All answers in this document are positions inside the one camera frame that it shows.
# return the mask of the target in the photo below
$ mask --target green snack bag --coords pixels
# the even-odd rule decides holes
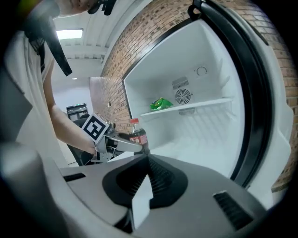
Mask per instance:
[[[150,104],[150,109],[153,111],[158,111],[158,110],[166,109],[170,106],[173,106],[173,104],[170,101],[164,98],[159,98],[158,100]]]

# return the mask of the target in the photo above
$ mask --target white ceiling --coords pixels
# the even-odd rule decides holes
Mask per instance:
[[[118,0],[110,16],[99,9],[93,15],[85,12],[55,19],[57,30],[82,28],[83,36],[60,41],[73,73],[66,77],[55,64],[52,81],[100,76],[105,59],[121,32],[149,2],[151,0]]]

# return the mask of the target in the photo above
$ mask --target fluorescent light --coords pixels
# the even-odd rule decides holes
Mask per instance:
[[[57,31],[57,36],[58,36],[58,39],[60,40],[78,39],[78,38],[82,38],[82,35],[83,35],[83,30],[81,29]]]

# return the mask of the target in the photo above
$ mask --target refrigerator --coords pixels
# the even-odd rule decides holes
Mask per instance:
[[[291,153],[293,111],[266,39],[213,1],[176,26],[123,77],[151,154],[211,168],[265,207]],[[173,106],[151,111],[163,97]]]

